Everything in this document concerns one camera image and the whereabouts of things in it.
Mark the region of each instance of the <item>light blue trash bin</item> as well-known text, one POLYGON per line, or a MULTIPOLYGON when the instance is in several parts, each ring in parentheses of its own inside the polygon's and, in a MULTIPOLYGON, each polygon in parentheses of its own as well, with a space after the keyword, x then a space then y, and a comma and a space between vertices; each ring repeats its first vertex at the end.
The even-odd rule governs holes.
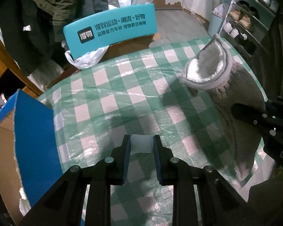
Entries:
POLYGON ((212 17, 210 20, 210 24, 208 26, 208 34, 213 36, 214 34, 218 33, 224 18, 219 17, 218 15, 214 14, 212 11, 212 17))

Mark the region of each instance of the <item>white fleece lining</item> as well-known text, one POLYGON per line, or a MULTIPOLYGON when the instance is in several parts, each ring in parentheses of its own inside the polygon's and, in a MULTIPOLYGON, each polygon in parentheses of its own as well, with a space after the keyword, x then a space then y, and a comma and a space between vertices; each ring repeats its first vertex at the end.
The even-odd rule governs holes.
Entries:
POLYGON ((223 50, 218 42, 213 42, 193 59, 187 69, 187 78, 192 82, 207 82, 216 77, 225 64, 223 50))

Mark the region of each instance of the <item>tan shoe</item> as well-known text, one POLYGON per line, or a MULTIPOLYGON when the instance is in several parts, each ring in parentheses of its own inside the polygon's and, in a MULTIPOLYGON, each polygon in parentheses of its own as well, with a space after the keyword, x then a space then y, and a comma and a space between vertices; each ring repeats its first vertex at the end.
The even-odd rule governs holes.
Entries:
POLYGON ((246 14, 243 15, 242 19, 240 19, 238 23, 247 30, 251 28, 251 19, 246 14))
POLYGON ((238 9, 234 9, 229 13, 229 16, 231 16, 234 20, 238 21, 241 16, 241 12, 238 9))

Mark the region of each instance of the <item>plastic table cover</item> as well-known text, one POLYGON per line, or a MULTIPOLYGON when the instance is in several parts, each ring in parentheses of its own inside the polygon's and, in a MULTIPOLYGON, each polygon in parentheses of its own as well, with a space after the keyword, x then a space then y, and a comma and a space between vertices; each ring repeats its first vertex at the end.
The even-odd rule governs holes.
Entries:
MULTIPOLYGON (((175 157, 196 167, 211 164, 237 185, 231 148, 209 96, 200 91, 192 97, 178 79, 186 62, 209 41, 173 43, 111 59, 70 76, 40 96, 54 110, 62 170, 96 164, 121 145, 124 134, 159 134, 175 157)), ((224 41, 265 96, 249 66, 224 41)), ((253 171, 264 156, 261 141, 253 171)), ((126 183, 111 186, 112 225, 168 225, 172 209, 173 187, 159 185, 153 153, 131 155, 126 183)))

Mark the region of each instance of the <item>gray wooden floor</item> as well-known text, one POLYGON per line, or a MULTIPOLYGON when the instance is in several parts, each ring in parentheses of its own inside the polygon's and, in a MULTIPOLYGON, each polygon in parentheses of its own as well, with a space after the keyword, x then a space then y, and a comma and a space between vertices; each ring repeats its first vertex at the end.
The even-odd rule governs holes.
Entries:
POLYGON ((150 47, 209 37, 203 23, 182 10, 159 10, 155 14, 161 37, 150 47))

